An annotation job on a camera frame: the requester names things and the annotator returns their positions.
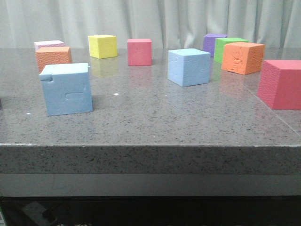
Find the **yellow foam cube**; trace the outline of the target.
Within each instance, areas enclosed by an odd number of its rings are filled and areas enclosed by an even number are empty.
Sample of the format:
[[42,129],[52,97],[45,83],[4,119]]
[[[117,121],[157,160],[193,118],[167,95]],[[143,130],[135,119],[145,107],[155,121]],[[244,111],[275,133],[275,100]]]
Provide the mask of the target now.
[[97,59],[117,57],[117,37],[114,35],[89,35],[89,53]]

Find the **green foam cube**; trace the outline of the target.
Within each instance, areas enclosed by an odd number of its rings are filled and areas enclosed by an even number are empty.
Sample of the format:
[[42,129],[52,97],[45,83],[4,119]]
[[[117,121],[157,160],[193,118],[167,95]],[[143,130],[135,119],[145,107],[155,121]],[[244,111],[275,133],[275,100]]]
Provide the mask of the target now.
[[249,40],[243,38],[216,38],[214,49],[214,61],[222,64],[224,47],[226,44],[233,42],[249,42]]

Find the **blue dented foam cube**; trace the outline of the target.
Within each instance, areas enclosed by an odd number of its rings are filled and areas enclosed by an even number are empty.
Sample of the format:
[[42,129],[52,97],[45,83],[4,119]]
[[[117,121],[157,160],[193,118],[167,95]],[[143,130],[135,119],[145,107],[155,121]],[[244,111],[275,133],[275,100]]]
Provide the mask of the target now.
[[46,65],[39,74],[49,116],[93,110],[88,63]]

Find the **pink foam cube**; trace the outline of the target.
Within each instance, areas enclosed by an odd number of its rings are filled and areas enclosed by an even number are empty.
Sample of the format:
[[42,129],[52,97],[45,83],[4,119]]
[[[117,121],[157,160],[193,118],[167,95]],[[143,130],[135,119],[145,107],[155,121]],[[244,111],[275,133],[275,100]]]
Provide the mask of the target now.
[[66,44],[60,40],[47,40],[47,41],[35,41],[34,47],[35,50],[38,50],[42,47],[64,47]]

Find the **red foam cube back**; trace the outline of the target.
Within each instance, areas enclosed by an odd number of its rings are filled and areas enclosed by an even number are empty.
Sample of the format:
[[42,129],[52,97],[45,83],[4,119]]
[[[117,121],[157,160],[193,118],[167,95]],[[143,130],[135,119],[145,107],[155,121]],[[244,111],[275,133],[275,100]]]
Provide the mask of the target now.
[[151,39],[128,39],[127,60],[129,66],[152,65]]

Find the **large red foam cube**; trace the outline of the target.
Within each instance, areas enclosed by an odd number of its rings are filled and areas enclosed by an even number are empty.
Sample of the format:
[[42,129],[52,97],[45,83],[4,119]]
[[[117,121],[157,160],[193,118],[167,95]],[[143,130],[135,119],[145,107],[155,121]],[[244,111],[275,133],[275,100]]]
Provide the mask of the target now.
[[300,110],[301,61],[264,60],[257,96],[274,110]]

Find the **light blue foam cube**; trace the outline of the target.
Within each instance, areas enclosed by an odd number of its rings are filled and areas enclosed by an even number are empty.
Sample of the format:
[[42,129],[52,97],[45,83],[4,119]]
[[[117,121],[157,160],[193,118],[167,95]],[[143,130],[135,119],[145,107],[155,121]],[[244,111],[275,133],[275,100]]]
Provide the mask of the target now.
[[195,48],[168,52],[167,78],[181,87],[209,82],[211,55]]

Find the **orange foam cube right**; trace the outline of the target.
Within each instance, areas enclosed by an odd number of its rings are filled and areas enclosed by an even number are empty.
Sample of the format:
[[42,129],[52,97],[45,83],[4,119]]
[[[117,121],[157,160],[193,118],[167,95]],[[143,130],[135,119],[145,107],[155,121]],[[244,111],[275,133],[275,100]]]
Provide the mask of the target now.
[[224,46],[222,70],[248,75],[261,70],[265,44],[232,42]]

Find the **orange foam cube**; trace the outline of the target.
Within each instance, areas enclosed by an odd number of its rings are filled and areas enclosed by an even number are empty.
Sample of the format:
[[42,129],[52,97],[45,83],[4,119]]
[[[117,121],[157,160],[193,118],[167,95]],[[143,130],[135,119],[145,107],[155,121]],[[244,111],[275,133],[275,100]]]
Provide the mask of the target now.
[[261,70],[265,44],[232,42],[224,46],[222,70],[248,75]]
[[39,73],[46,65],[72,63],[71,48],[64,47],[41,47],[35,51]]

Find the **orange foam cube left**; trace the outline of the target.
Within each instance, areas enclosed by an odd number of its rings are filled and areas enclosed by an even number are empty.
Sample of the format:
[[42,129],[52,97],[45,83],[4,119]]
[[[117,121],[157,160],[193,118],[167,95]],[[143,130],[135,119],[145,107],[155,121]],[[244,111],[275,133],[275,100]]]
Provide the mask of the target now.
[[72,63],[71,48],[64,47],[41,47],[35,51],[39,73],[46,65]]

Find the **purple foam cube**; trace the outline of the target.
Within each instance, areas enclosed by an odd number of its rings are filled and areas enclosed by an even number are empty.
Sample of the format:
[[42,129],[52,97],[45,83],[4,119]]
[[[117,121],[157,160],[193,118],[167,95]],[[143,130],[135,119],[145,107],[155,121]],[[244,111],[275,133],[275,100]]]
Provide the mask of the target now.
[[203,51],[209,52],[211,57],[214,57],[215,50],[215,39],[216,38],[227,38],[227,34],[208,33],[204,36],[203,40]]

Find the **grey curtain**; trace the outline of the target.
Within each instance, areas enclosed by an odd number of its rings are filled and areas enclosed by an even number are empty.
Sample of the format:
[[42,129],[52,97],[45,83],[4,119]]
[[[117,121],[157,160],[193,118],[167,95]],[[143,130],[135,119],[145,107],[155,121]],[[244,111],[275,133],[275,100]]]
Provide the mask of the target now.
[[301,46],[298,0],[3,0],[0,46],[61,40],[86,48],[89,35],[150,38],[154,48],[199,48],[207,33],[273,48]]

